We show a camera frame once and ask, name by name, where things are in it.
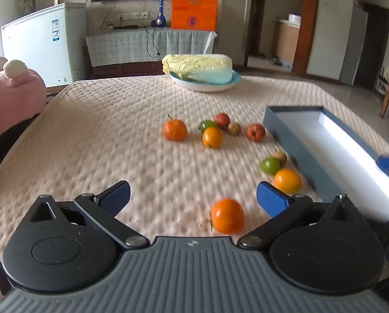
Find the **tv cabinet with cloth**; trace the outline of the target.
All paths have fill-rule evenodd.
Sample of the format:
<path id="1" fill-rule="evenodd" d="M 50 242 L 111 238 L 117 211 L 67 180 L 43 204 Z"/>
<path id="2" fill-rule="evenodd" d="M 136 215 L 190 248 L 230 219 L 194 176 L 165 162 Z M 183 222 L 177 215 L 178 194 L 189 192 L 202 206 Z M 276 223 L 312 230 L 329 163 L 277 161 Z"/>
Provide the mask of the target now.
<path id="1" fill-rule="evenodd" d="M 135 28 L 86 37 L 92 77 L 106 79 L 163 73 L 166 55 L 211 54 L 214 31 Z"/>

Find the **white chest freezer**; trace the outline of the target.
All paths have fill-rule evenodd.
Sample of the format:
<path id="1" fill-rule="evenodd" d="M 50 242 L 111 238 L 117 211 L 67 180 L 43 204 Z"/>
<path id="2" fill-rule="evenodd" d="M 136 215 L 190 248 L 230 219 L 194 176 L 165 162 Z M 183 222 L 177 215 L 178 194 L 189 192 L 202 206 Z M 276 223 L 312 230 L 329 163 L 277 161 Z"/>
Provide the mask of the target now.
<path id="1" fill-rule="evenodd" d="M 90 76 L 86 35 L 82 3 L 58 4 L 1 27 L 4 57 L 24 62 L 48 88 Z"/>

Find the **napa cabbage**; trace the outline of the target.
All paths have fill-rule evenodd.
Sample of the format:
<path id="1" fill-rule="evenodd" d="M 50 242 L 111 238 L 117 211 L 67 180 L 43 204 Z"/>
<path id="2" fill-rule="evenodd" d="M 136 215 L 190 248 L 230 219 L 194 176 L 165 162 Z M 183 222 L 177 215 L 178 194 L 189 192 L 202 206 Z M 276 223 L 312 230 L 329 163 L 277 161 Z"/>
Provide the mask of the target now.
<path id="1" fill-rule="evenodd" d="M 163 72 L 184 81 L 226 84 L 232 80 L 232 59 L 226 55 L 166 55 Z"/>

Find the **brown walnut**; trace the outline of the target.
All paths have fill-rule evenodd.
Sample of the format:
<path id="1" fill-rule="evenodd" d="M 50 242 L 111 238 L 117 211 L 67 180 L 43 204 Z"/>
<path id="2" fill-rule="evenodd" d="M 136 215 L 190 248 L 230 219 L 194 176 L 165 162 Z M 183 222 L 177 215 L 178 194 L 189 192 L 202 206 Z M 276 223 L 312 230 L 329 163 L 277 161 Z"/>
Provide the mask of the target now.
<path id="1" fill-rule="evenodd" d="M 279 161 L 281 166 L 284 166 L 288 161 L 287 154 L 285 154 L 284 151 L 275 150 L 272 153 L 272 156 Z"/>
<path id="2" fill-rule="evenodd" d="M 230 133 L 233 136 L 237 136 L 241 132 L 241 126 L 237 122 L 231 122 L 227 127 L 228 133 Z"/>

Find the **white wall power strip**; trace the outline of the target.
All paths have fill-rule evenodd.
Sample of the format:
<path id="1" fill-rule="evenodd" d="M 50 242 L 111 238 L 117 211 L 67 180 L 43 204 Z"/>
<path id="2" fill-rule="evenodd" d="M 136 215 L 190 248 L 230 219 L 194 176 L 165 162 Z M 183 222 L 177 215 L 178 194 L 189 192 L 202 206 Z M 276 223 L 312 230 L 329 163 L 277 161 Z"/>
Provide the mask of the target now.
<path id="1" fill-rule="evenodd" d="M 132 11 L 117 14 L 117 21 L 145 20 L 150 18 L 149 11 Z"/>

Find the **small orange kumquat fruit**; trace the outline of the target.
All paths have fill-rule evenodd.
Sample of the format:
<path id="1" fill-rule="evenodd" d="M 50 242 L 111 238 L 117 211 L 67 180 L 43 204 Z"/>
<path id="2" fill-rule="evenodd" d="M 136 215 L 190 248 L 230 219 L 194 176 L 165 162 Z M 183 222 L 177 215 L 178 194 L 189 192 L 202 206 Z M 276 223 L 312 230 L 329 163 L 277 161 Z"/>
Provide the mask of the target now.
<path id="1" fill-rule="evenodd" d="M 294 170 L 283 168 L 274 175 L 273 185 L 285 194 L 294 194 L 301 190 L 302 181 Z"/>

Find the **red ribbed tomato fruit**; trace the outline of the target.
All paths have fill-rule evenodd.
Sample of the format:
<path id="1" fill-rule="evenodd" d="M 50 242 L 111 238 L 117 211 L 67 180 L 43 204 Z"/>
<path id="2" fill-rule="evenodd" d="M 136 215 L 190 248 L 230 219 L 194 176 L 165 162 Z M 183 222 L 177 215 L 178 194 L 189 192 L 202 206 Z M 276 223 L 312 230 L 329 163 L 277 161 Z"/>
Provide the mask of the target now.
<path id="1" fill-rule="evenodd" d="M 266 136 L 266 129 L 261 124 L 251 124 L 246 129 L 246 137 L 254 143 L 260 143 Z"/>

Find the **small orange citrus fruit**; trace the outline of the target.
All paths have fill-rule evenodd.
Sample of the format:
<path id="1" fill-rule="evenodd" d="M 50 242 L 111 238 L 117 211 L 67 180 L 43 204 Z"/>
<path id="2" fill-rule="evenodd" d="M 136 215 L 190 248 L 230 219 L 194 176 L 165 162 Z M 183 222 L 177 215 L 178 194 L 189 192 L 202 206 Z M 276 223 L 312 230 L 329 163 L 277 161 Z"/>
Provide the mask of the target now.
<path id="1" fill-rule="evenodd" d="M 223 134 L 220 129 L 209 127 L 206 128 L 202 135 L 202 143 L 210 149 L 219 149 L 223 140 Z"/>

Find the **kitchen counter cabinet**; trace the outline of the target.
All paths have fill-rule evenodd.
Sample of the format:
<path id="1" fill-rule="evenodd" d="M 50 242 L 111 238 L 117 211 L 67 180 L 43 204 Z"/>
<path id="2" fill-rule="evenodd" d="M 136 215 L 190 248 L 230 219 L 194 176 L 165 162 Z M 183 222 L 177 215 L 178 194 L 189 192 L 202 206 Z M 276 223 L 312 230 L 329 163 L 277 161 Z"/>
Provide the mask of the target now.
<path id="1" fill-rule="evenodd" d="M 289 69 L 293 67 L 300 28 L 301 17 L 296 14 L 289 14 L 287 20 L 275 22 L 272 55 Z"/>

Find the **blue glass bottle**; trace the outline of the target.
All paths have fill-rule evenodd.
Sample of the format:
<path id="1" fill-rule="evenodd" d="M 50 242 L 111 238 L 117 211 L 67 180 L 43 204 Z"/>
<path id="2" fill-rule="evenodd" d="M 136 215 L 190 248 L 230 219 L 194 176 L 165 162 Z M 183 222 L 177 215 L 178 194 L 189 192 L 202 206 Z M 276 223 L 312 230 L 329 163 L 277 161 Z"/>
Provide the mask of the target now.
<path id="1" fill-rule="evenodd" d="M 151 26 L 153 28 L 165 28 L 166 23 L 167 21 L 164 15 L 164 0 L 158 0 L 158 15 L 155 20 L 151 21 Z"/>

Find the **grey shallow cardboard box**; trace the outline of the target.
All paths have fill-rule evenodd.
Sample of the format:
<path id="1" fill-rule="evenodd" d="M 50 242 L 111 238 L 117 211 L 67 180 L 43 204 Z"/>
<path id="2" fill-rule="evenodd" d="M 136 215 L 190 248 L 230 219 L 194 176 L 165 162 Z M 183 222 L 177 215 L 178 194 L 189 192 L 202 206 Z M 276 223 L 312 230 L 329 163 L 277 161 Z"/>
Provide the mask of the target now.
<path id="1" fill-rule="evenodd" d="M 365 217 L 389 221 L 389 170 L 343 121 L 321 106 L 270 106 L 264 127 L 321 201 L 347 194 Z"/>

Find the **green tomato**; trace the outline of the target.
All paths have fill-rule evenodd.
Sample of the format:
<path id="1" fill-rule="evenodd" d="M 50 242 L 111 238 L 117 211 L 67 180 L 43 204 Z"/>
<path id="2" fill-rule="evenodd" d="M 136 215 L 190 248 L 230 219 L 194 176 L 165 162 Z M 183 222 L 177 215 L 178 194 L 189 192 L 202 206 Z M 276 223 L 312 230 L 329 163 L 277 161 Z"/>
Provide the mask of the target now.
<path id="1" fill-rule="evenodd" d="M 208 128 L 215 128 L 215 129 L 219 129 L 218 125 L 210 120 L 210 119 L 205 119 L 205 120 L 202 120 L 198 126 L 198 130 L 203 134 L 205 132 L 205 130 L 207 130 Z"/>
<path id="2" fill-rule="evenodd" d="M 275 175 L 281 168 L 280 161 L 275 157 L 265 158 L 260 162 L 260 169 L 265 174 Z"/>

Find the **light blue ceramic plate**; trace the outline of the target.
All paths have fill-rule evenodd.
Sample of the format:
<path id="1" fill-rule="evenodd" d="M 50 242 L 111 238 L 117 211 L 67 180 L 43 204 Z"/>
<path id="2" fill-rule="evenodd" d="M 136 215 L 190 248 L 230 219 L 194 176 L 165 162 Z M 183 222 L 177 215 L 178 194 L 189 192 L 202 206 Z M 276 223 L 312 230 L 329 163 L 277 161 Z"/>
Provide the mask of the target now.
<path id="1" fill-rule="evenodd" d="M 170 73 L 169 76 L 171 77 L 171 80 L 178 84 L 180 87 L 183 87 L 185 89 L 196 91 L 196 92 L 202 92 L 202 93 L 217 93 L 229 90 L 233 87 L 235 87 L 237 84 L 241 82 L 241 76 L 238 72 L 232 70 L 232 79 L 225 84 L 210 84 L 210 83 L 199 83 L 195 81 L 186 81 L 180 79 L 176 74 Z"/>

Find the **dark red apple fruit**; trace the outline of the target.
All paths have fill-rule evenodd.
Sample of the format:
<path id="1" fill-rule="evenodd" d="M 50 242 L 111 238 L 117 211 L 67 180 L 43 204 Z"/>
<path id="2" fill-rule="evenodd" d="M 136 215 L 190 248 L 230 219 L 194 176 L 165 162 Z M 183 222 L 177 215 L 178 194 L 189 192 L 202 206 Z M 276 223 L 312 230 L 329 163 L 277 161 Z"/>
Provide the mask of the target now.
<path id="1" fill-rule="evenodd" d="M 213 121 L 220 129 L 226 130 L 230 124 L 230 117 L 225 113 L 219 113 L 214 117 Z"/>

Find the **pink quilted table cover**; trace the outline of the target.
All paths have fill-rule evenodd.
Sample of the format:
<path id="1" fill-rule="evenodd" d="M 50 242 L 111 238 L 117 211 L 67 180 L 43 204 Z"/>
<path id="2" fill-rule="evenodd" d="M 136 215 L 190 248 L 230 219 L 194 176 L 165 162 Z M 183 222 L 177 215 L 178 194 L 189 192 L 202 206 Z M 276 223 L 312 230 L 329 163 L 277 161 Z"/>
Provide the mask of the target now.
<path id="1" fill-rule="evenodd" d="M 80 81 L 65 88 L 22 133 L 0 164 L 0 257 L 39 195 L 71 201 L 120 180 L 131 200 L 118 219 L 148 238 L 210 236 L 209 211 L 221 198 L 242 204 L 245 230 L 267 220 L 257 204 L 260 161 L 279 148 L 225 134 L 206 148 L 198 126 L 220 112 L 243 127 L 272 105 L 322 105 L 375 152 L 389 144 L 358 115 L 313 83 L 245 76 L 223 93 L 196 93 L 166 76 Z M 188 129 L 183 141 L 162 133 L 168 115 Z"/>

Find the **orange mandarin with stem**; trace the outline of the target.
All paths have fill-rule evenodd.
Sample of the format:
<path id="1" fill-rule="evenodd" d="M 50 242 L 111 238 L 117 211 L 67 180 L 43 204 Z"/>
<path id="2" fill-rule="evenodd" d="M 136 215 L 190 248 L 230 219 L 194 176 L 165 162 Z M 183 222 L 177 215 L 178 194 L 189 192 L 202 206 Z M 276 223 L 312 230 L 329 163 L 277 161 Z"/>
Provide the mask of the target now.
<path id="1" fill-rule="evenodd" d="M 163 124 L 163 136 L 169 141 L 183 141 L 188 135 L 186 124 L 180 119 L 174 119 L 170 115 Z"/>

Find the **orange gift box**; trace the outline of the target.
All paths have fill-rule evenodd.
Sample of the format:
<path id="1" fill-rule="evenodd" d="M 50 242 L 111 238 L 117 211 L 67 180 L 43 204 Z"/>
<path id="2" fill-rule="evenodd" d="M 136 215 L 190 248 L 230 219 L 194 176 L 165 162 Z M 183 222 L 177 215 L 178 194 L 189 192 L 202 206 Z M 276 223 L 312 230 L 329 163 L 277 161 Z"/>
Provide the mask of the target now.
<path id="1" fill-rule="evenodd" d="M 215 31 L 218 0 L 171 0 L 171 28 Z"/>

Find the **large orange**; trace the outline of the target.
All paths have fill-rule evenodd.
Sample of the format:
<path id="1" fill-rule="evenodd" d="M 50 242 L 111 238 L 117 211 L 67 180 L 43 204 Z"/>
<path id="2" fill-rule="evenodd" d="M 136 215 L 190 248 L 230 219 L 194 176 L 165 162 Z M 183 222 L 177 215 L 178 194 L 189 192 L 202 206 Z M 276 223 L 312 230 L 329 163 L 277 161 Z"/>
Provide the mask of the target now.
<path id="1" fill-rule="evenodd" d="M 220 234 L 238 234 L 245 226 L 245 214 L 240 203 L 231 198 L 216 201 L 209 211 L 211 229 Z"/>

